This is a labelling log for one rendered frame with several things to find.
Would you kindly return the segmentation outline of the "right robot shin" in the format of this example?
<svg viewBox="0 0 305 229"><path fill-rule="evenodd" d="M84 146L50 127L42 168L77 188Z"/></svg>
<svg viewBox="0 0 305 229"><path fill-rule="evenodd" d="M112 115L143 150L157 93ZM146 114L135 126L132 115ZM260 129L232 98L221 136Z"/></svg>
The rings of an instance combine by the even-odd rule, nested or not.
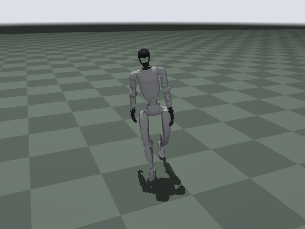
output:
<svg viewBox="0 0 305 229"><path fill-rule="evenodd" d="M146 160L148 161L150 171L154 171L153 166L153 148L149 148L148 145L144 146L144 152L146 156Z"/></svg>

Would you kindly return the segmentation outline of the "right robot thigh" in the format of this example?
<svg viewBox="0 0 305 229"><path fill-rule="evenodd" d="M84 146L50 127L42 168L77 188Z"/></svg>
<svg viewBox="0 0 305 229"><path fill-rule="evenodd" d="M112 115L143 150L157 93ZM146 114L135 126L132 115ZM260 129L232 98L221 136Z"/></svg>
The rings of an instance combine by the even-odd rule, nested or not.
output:
<svg viewBox="0 0 305 229"><path fill-rule="evenodd" d="M144 109L139 113L139 124L140 132L143 140L143 144L148 145L149 148L153 147L153 141L150 140L149 136L149 118L148 118L148 109Z"/></svg>

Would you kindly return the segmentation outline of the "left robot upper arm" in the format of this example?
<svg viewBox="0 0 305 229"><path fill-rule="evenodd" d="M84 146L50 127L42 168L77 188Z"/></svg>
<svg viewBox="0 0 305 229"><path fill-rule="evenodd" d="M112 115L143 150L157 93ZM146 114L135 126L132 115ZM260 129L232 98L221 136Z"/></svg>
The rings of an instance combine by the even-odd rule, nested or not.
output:
<svg viewBox="0 0 305 229"><path fill-rule="evenodd" d="M162 67L157 67L156 69L158 71L158 74L161 75L160 78L161 78L161 82L162 82L162 85L163 85L162 93L163 94L169 93L166 70Z"/></svg>

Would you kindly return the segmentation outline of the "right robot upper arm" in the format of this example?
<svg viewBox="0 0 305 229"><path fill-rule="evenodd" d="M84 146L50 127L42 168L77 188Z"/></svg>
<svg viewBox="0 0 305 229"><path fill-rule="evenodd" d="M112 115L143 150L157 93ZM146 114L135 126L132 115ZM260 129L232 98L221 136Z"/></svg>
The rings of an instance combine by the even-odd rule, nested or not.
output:
<svg viewBox="0 0 305 229"><path fill-rule="evenodd" d="M137 78L137 71L131 72L130 77L129 77L130 88L131 88L129 95L131 97L136 97L138 94L136 91L136 78Z"/></svg>

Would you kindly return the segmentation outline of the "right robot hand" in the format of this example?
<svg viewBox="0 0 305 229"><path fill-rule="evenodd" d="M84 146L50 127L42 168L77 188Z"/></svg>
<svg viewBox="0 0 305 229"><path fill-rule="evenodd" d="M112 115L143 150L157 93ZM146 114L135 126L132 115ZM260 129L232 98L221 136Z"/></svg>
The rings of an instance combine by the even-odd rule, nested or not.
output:
<svg viewBox="0 0 305 229"><path fill-rule="evenodd" d="M132 120L137 123L137 120L134 117L135 109L132 109L132 111L130 110L130 112L131 112Z"/></svg>

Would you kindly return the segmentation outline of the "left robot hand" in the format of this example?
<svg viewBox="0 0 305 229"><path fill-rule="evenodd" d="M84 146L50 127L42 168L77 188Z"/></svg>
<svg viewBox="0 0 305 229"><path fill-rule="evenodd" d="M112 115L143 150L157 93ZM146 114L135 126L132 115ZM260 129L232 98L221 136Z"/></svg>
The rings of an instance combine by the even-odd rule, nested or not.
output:
<svg viewBox="0 0 305 229"><path fill-rule="evenodd" d="M168 110L169 110L168 112L170 113L170 116L171 116L171 122L169 123L169 126L172 126L173 120L174 120L173 110L171 107L169 107Z"/></svg>

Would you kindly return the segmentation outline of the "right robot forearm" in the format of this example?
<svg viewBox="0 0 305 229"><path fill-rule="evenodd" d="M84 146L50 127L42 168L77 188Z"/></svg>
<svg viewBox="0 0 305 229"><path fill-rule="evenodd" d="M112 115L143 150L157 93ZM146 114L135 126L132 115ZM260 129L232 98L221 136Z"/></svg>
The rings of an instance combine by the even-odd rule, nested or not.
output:
<svg viewBox="0 0 305 229"><path fill-rule="evenodd" d="M136 97L131 97L130 96L130 110L132 111L132 109L136 110Z"/></svg>

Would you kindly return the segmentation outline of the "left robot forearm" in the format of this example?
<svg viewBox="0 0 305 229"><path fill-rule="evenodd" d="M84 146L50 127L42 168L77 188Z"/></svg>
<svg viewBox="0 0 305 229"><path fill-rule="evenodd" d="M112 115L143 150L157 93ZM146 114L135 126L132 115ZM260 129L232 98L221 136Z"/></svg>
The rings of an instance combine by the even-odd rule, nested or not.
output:
<svg viewBox="0 0 305 229"><path fill-rule="evenodd" d="M173 107L172 107L172 100L171 100L171 93L170 93L170 88L168 87L168 89L169 89L169 93L166 94L166 95L164 95L164 97L165 97L165 102L166 102L166 105L167 105L167 110L168 110L169 107L171 107L172 110L173 110ZM168 111L169 111L169 110L168 110Z"/></svg>

